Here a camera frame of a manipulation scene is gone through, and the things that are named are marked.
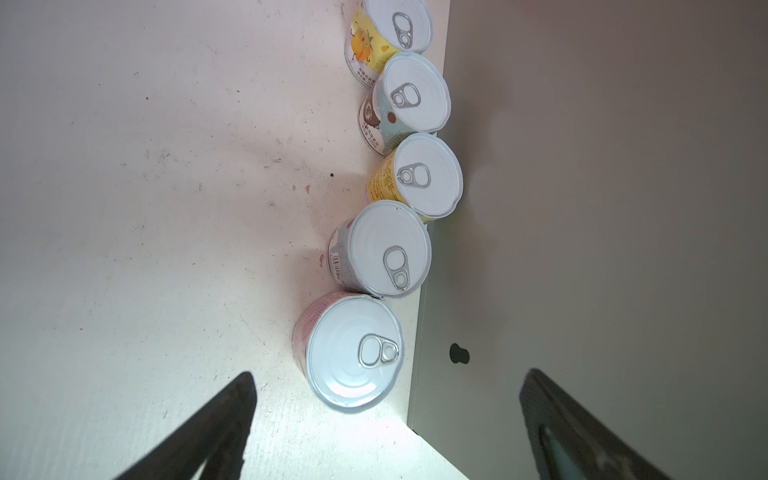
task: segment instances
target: canned food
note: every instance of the canned food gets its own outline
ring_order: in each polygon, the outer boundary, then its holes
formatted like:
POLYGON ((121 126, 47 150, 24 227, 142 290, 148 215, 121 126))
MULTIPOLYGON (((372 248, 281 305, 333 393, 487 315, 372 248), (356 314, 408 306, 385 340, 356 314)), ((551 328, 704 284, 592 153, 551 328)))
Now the canned food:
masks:
POLYGON ((378 298, 419 288, 432 262, 432 245, 419 215, 381 200, 337 228, 328 243, 328 268, 346 290, 378 298))
POLYGON ((386 156, 410 134, 440 130, 450 115, 448 85, 437 68, 421 55, 402 52, 387 62, 357 122, 368 145, 386 156))
POLYGON ((432 41, 432 16, 424 0, 364 0, 346 39, 346 63, 372 87, 399 51, 421 53, 432 41))
POLYGON ((357 413, 392 390, 405 357, 402 327, 386 303, 359 293, 330 293, 293 328, 293 356, 329 407, 357 413))
POLYGON ((406 138, 368 180, 368 200, 395 200, 425 222, 447 217, 464 191, 462 168, 444 141, 430 134, 406 138))

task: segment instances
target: pull tab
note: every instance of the pull tab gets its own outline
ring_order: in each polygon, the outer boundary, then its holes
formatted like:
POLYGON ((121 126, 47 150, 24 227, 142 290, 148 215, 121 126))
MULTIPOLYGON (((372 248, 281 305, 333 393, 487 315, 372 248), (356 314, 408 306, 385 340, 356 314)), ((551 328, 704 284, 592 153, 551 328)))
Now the pull tab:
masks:
POLYGON ((399 355, 400 349, 397 347, 397 343, 375 333, 365 335, 360 340, 360 346, 357 349, 357 359, 360 361, 360 365, 367 369, 392 365, 399 355))
POLYGON ((397 108, 411 108, 422 103, 422 96, 419 93, 419 89, 411 82, 406 82, 397 87, 391 94, 389 94, 389 97, 397 108), (416 97, 416 102, 410 101, 408 96, 411 98, 416 97))
POLYGON ((410 278, 408 275, 408 255, 400 245, 392 245, 384 252, 384 268, 397 290, 405 292, 410 278))
POLYGON ((392 14, 392 24, 395 26, 395 33, 397 34, 397 41, 400 42, 400 46, 402 46, 405 50, 408 50, 413 45, 413 22, 411 22, 411 18, 402 13, 402 12, 395 12, 392 14), (402 18, 406 22, 408 22, 408 30, 405 30, 404 28, 401 28, 400 25, 397 25, 397 19, 402 18))
POLYGON ((417 187, 417 188, 427 188, 429 184, 432 182, 432 176, 429 174, 429 169, 424 164, 411 164, 406 165, 402 167, 400 170, 397 171, 397 179, 400 180, 400 183, 403 185, 408 185, 409 187, 417 187), (416 169, 423 169, 427 173, 427 181, 424 184, 420 184, 418 180, 416 180, 416 169))

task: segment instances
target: can lid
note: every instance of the can lid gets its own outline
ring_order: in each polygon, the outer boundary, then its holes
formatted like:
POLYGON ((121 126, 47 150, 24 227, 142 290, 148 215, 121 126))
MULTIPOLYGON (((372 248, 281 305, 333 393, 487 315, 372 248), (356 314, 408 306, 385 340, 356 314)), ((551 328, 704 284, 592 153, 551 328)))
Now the can lid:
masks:
POLYGON ((349 233, 353 268, 375 296, 401 297, 419 288, 432 262, 432 245, 408 205, 380 200, 362 209, 349 233))
POLYGON ((315 325, 307 350, 307 379, 330 407, 359 412, 392 389, 405 358, 397 315, 371 296, 334 303, 315 325))
POLYGON ((373 26, 390 45, 422 52, 432 42, 432 16, 424 0, 365 0, 373 26))
POLYGON ((458 159, 444 141, 431 134, 413 134, 402 141, 393 169, 397 191, 424 217, 449 215, 464 192, 458 159))
POLYGON ((435 131, 451 116, 451 95, 440 72, 415 53, 396 53, 386 62, 379 81, 392 112, 415 131, 435 131))

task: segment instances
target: gray wall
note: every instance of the gray wall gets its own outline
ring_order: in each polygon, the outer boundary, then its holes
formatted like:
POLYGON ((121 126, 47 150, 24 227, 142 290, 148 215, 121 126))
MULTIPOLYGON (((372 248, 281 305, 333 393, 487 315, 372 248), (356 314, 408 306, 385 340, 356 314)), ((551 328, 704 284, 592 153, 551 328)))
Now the gray wall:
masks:
POLYGON ((452 0, 466 189, 432 228, 409 424, 468 477, 536 476, 536 366, 675 478, 764 478, 762 5, 452 0))

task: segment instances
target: cartoon orange character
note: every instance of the cartoon orange character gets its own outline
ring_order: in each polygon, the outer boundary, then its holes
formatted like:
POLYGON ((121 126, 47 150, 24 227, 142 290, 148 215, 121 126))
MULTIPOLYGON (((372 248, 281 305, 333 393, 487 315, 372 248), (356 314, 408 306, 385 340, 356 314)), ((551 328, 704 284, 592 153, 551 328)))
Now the cartoon orange character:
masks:
POLYGON ((358 61, 371 60, 371 40, 373 38, 369 37, 368 32, 362 28, 358 28, 352 36, 352 51, 355 52, 358 61))

